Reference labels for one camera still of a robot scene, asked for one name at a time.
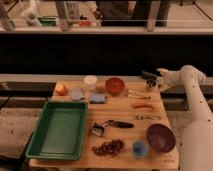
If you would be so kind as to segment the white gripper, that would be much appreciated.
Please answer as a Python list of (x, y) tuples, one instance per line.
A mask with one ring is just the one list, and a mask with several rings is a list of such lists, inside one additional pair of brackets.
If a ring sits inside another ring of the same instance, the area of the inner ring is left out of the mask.
[(157, 71), (160, 75), (157, 77), (156, 74), (143, 71), (141, 77), (145, 80), (157, 79), (157, 86), (161, 92), (166, 91), (167, 89), (176, 85), (177, 73), (165, 68), (158, 68)]

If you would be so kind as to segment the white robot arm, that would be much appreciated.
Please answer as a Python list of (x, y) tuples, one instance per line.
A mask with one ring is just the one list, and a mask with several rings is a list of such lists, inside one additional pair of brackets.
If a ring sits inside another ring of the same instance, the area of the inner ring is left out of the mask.
[(213, 112), (200, 88), (206, 75), (192, 65), (157, 71), (160, 76), (143, 71), (142, 78), (153, 79), (163, 89), (183, 85), (187, 97), (191, 122), (181, 137), (179, 171), (213, 171)]

